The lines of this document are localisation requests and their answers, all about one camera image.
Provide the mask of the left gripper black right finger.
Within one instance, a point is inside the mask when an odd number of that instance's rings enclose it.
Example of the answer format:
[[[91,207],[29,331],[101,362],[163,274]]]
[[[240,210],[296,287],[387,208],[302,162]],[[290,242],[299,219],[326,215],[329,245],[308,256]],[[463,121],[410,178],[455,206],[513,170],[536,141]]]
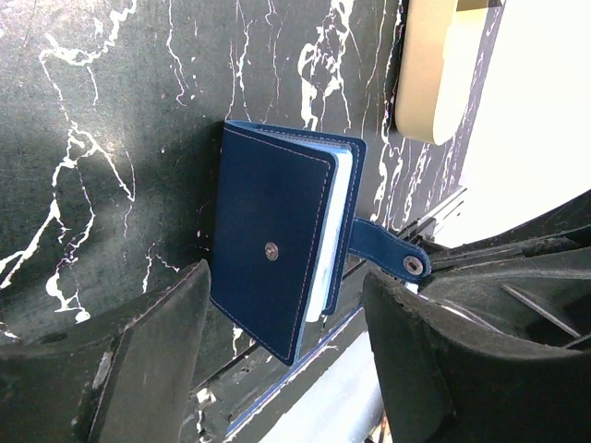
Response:
[[[588,441],[589,194],[431,263],[416,292],[363,283],[393,440]]]

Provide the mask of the blue card holder wallet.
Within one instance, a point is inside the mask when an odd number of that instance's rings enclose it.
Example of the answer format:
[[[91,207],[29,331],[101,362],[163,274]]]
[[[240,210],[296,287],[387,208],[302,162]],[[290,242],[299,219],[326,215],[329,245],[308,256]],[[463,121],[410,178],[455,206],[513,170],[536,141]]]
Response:
[[[211,299],[285,365],[304,328],[336,308],[354,255],[411,283],[427,253],[356,216],[360,138],[229,120],[223,126]]]

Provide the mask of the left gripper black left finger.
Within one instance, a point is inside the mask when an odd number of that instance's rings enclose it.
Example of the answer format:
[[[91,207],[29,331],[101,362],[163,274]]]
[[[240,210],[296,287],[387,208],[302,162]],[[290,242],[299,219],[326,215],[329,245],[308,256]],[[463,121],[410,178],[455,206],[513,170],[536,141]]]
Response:
[[[176,442],[210,288],[201,260],[164,289],[2,346],[2,441]]]

